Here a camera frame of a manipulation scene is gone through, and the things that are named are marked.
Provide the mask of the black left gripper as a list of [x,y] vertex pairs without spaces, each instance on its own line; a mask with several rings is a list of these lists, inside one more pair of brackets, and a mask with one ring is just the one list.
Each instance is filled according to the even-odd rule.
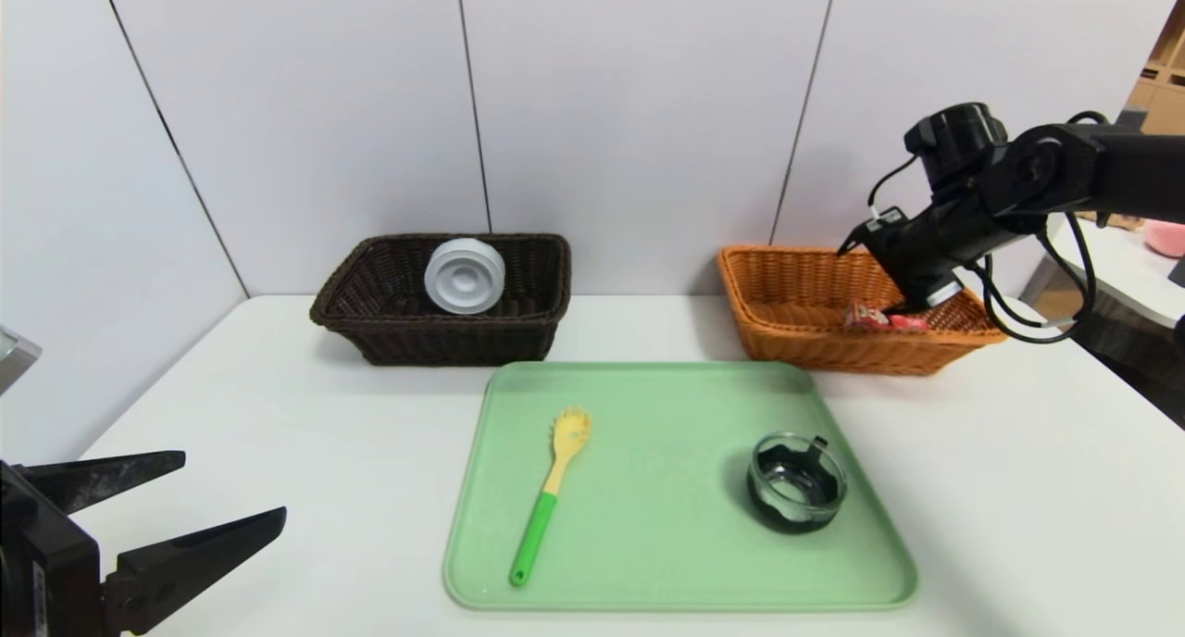
[[70,516],[185,464],[181,450],[5,463],[4,635],[143,636],[278,539],[283,506],[149,543],[116,556],[102,593],[98,545]]

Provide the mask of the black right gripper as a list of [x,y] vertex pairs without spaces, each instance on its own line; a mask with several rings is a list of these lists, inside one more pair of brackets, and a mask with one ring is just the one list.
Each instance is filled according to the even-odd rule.
[[991,250],[993,219],[982,212],[927,211],[910,219],[886,212],[886,274],[904,301],[884,307],[886,317],[922,316],[965,290],[954,269]]

